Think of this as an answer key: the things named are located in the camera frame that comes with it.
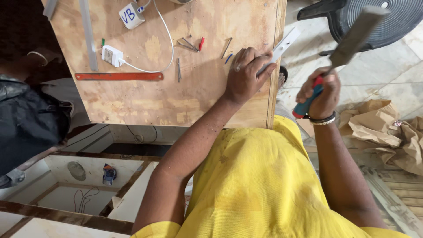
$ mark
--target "white power adapter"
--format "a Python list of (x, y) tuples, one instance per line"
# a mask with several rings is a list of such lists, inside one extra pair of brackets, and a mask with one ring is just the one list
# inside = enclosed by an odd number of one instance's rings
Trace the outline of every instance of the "white power adapter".
[(122, 65), (122, 62), (119, 59), (124, 58), (124, 53), (118, 49), (115, 49), (109, 45), (103, 46), (102, 60), (108, 62), (114, 67), (119, 67)]
[(136, 3), (130, 3), (119, 11), (119, 15), (128, 29), (134, 29), (139, 24), (146, 21), (142, 15), (143, 11), (143, 7), (138, 7)]

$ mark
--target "chair leg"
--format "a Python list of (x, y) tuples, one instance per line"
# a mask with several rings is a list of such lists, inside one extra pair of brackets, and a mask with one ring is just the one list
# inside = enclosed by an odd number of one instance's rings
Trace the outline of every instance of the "chair leg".
[(298, 12), (297, 20), (305, 20), (317, 17), (324, 17), (328, 12), (336, 11), (346, 5), (347, 0), (322, 0), (301, 9)]

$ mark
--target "crumpled paper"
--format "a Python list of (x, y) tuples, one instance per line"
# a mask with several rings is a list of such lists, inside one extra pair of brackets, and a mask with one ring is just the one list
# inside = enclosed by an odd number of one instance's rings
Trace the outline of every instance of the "crumpled paper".
[(353, 138), (358, 149), (375, 151), (385, 164), (423, 175), (423, 117), (411, 123), (399, 122), (399, 117), (391, 100), (370, 100), (357, 110), (343, 111), (339, 131)]

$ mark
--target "person's foot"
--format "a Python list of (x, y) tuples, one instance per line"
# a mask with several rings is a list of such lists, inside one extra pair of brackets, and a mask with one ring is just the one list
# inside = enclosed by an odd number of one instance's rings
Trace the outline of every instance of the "person's foot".
[(279, 81), (277, 83), (278, 87), (277, 90), (282, 88), (282, 86), (285, 84), (286, 80), (288, 79), (288, 71), (285, 67), (281, 66), (279, 68)]

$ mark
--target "hand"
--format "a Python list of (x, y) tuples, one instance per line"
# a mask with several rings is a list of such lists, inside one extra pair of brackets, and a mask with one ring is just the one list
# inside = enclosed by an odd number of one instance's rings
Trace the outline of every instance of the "hand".
[(36, 52), (42, 54), (44, 57), (46, 57), (48, 63), (50, 63), (54, 59), (57, 59), (57, 62), (59, 64), (62, 63), (63, 57), (62, 57), (61, 54), (55, 53), (55, 52), (53, 52), (51, 50), (48, 50), (48, 49), (45, 49), (45, 48), (42, 48), (42, 47), (39, 47), (39, 48), (37, 48), (34, 51), (36, 51)]
[[(297, 94), (296, 102), (304, 103), (313, 95), (313, 84), (317, 76), (327, 72), (329, 67), (316, 69), (302, 85), (301, 90)], [(323, 91), (313, 100), (308, 110), (309, 117), (320, 120), (332, 115), (339, 101), (339, 92), (341, 90), (341, 82), (335, 70), (323, 78)]]
[(260, 54), (252, 47), (241, 49), (232, 61), (223, 97), (238, 105), (243, 105), (252, 98), (276, 68), (275, 63), (269, 64), (257, 76), (257, 72), (272, 56), (273, 52)]

